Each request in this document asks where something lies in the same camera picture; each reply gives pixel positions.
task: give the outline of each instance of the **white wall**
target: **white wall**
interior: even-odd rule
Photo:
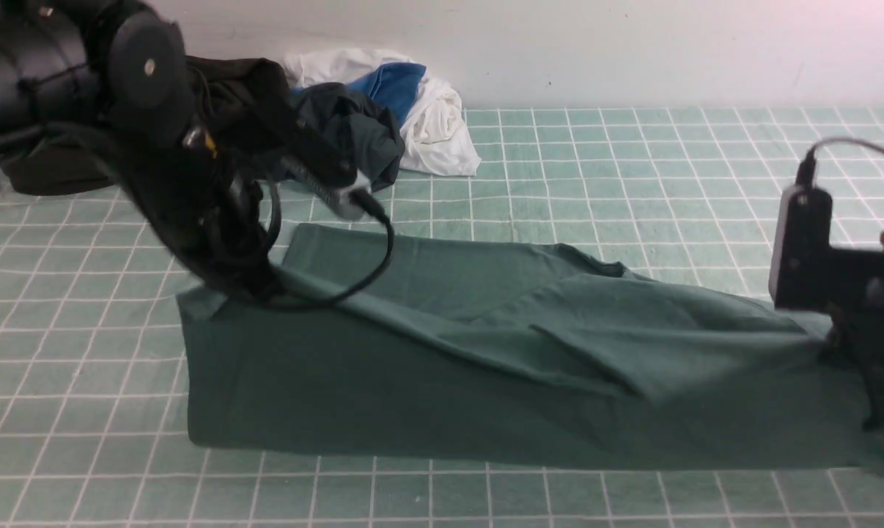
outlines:
[[[404,51],[466,104],[884,104],[884,0],[153,0],[188,52]]]

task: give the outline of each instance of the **blue cloth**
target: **blue cloth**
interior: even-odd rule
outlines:
[[[426,74],[426,67],[411,62],[391,62],[378,67],[357,81],[348,84],[348,89],[363,92],[382,107],[388,108],[402,127],[409,111],[419,96],[419,82]],[[292,94],[302,93],[301,88],[292,88]]]

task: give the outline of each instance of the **dark green cloth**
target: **dark green cloth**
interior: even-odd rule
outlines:
[[[344,290],[381,234],[301,225],[293,287]],[[607,470],[884,468],[830,321],[671,285],[567,245],[398,237],[339,308],[178,300],[204,447]]]

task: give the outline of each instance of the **white cloth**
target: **white cloth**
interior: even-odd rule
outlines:
[[[346,48],[290,54],[285,75],[293,87],[321,83],[352,83],[392,62],[415,62],[391,50]],[[399,134],[406,150],[399,167],[436,176],[475,176],[482,162],[462,119],[462,98],[452,85],[426,69],[416,103]]]

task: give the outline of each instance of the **pile of clothes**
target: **pile of clothes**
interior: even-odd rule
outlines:
[[[263,58],[188,57],[198,111],[225,144],[254,155],[277,180],[288,151],[269,144],[240,117],[270,95],[283,97],[302,120],[352,161],[379,191],[402,169],[435,176],[474,176],[480,157],[452,85],[404,54],[342,49]],[[110,185],[77,144],[61,143],[3,166],[22,194],[60,195]]]

